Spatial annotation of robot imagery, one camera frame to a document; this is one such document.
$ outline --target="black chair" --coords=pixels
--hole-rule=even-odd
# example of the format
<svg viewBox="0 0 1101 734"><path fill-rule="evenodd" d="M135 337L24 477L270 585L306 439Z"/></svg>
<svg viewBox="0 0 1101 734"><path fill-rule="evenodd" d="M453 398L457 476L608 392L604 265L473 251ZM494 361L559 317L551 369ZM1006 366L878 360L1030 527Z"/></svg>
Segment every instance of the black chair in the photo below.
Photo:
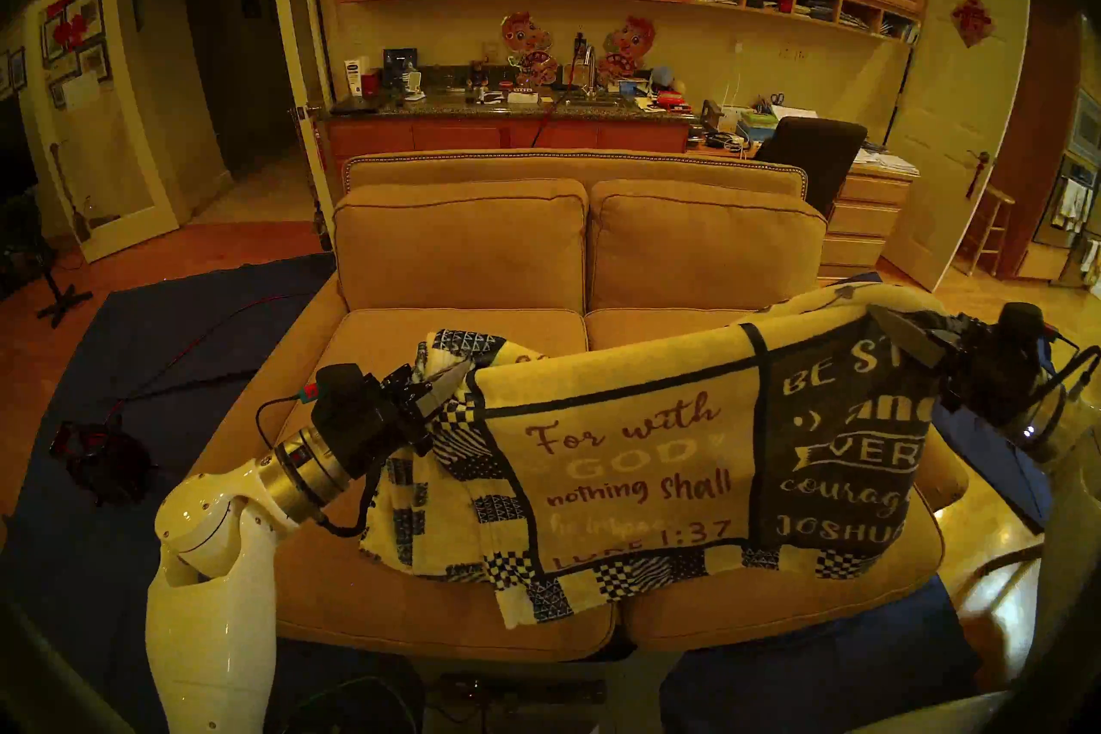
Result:
<svg viewBox="0 0 1101 734"><path fill-rule="evenodd" d="M785 118L754 160L794 165L807 173L807 204L827 219L868 130L822 118Z"/></svg>

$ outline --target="doorway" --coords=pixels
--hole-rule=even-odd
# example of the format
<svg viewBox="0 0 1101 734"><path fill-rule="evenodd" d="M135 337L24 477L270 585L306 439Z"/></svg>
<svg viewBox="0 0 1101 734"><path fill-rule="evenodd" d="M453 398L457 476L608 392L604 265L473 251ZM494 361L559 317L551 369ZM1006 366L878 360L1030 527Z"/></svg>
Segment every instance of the doorway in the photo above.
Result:
<svg viewBox="0 0 1101 734"><path fill-rule="evenodd" d="M313 220L275 0L186 0L186 8L210 122L233 178L193 221Z"/></svg>

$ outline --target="cartoon decoration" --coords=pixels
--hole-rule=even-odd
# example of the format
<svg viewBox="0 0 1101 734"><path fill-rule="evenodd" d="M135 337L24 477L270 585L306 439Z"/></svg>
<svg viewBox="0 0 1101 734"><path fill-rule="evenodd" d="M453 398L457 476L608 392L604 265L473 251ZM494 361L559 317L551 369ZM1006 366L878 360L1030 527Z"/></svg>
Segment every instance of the cartoon decoration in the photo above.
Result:
<svg viewBox="0 0 1101 734"><path fill-rule="evenodd" d="M952 25L963 39L968 50L994 32L994 21L982 0L963 0L952 11Z"/></svg>
<svg viewBox="0 0 1101 734"><path fill-rule="evenodd" d="M516 68L516 87L549 86L558 76L558 63L547 52L550 33L542 30L526 11L510 14L501 22L501 35L511 55L509 64Z"/></svg>
<svg viewBox="0 0 1101 734"><path fill-rule="evenodd" d="M645 56L656 37L654 24L645 18L628 18L623 29L608 33L604 39L606 55L600 59L600 84L633 76L643 66Z"/></svg>

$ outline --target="wooden stool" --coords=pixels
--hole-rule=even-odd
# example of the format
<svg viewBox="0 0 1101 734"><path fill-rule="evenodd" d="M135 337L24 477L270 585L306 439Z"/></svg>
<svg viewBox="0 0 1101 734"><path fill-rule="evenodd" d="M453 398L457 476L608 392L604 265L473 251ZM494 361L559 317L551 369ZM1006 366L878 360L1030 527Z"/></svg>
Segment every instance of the wooden stool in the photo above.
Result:
<svg viewBox="0 0 1101 734"><path fill-rule="evenodd" d="M979 260L983 254L994 255L994 265L991 266L991 274L998 272L998 263L1002 259L1002 249L1005 248L1005 231L1010 227L1010 213L1013 212L1013 205L1016 204L1010 196L1000 189L995 189L990 184L986 184L985 190L983 190L983 197L991 196L994 199L994 210L990 213L990 221L986 222L986 232L982 234L982 239L979 241L979 247L974 252L974 256L971 259L971 265L968 267L967 276L971 277L974 274L974 267L979 265ZM1005 219L1001 224L998 224L998 213L1001 212L1002 207L1005 207ZM986 245L990 242L991 233L1001 233L1001 238L998 240L996 249L988 249Z"/></svg>

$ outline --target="oven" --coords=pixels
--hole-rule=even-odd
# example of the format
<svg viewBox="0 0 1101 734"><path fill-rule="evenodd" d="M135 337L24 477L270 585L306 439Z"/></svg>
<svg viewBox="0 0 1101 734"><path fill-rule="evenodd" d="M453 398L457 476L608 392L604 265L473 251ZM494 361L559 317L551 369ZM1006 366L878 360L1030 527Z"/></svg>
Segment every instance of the oven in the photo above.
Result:
<svg viewBox="0 0 1101 734"><path fill-rule="evenodd" d="M1059 165L1059 176L1051 188L1047 209L1044 210L1044 218L1036 228L1033 242L1059 249L1070 248L1075 238L1086 229L1087 222L1092 224L1091 213L1101 211L1101 205L1097 204L1099 188L1101 187L1098 185L1098 166L1070 152L1064 154ZM1068 219L1066 213L1076 206L1075 198L1080 199L1080 206L1077 207L1079 215L1077 219Z"/></svg>

